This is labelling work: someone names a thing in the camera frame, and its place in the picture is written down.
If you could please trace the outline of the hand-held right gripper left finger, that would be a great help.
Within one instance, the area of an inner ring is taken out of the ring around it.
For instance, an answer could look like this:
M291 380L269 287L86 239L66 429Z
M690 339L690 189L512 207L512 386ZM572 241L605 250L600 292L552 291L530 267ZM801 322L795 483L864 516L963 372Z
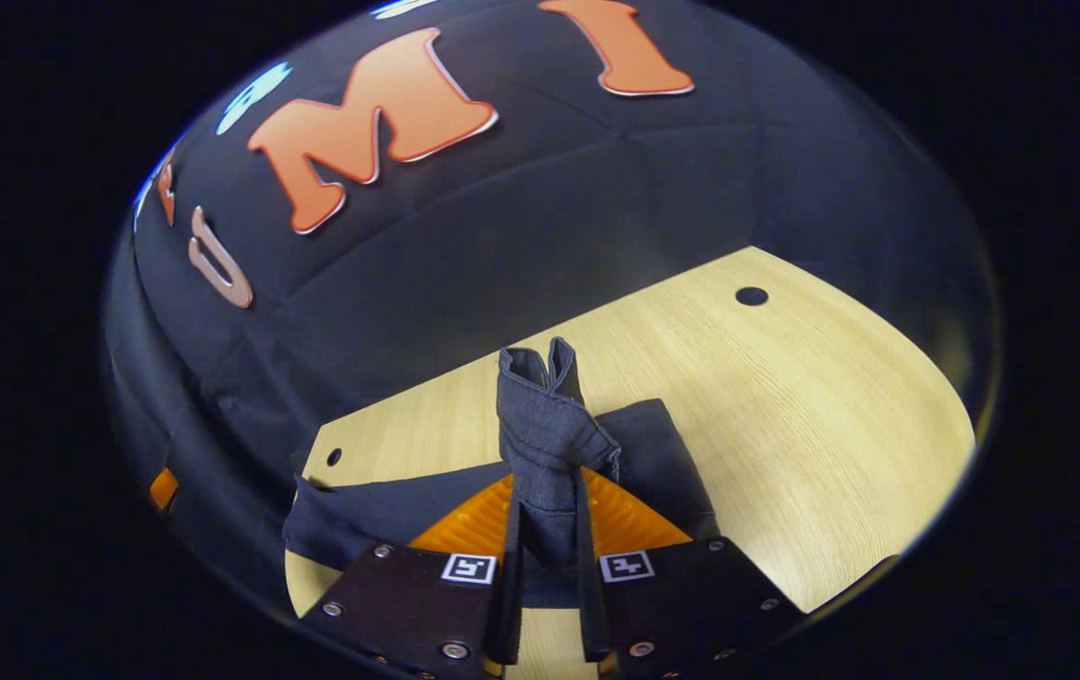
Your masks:
M522 560L504 472L320 489L299 482L299 554L340 576L303 623L400 677L492 679L517 659Z

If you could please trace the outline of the dark blue jeans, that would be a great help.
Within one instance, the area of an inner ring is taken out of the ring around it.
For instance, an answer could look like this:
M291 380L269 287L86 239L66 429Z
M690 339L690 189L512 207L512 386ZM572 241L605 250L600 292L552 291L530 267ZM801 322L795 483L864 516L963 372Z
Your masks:
M410 542L459 503L513 473L524 521L523 604L571 608L573 472L595 470L687 536L718 534L716 511L664 402L591 414L576 352L553 337L548 353L498 353L498 461L406 481L320 489L298 479L282 528L287 550L337 570L381 541Z

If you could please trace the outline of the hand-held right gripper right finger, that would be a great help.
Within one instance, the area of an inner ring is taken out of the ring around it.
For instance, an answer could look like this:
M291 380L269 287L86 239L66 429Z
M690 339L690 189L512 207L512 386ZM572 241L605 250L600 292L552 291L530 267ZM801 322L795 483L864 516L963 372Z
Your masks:
M692 538L593 470L575 484L582 644L600 679L739 679L804 628L729 538Z

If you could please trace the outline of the black backdrop cloth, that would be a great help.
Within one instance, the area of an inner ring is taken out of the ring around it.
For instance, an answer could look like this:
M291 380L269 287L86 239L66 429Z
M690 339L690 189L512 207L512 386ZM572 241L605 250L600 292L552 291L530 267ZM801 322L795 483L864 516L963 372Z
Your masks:
M103 304L112 420L141 487L204 559L276 608L271 550L306 438L406 387L659 278L757 246L836 285L937 362L968 414L996 402L986 254L936 159L806 53L690 0L622 0L691 76L621 94L541 0L362 14L219 93L147 182ZM249 135L295 99L340 105L356 60L436 27L438 62L488 130L359 183L316 158L341 210L303 235Z

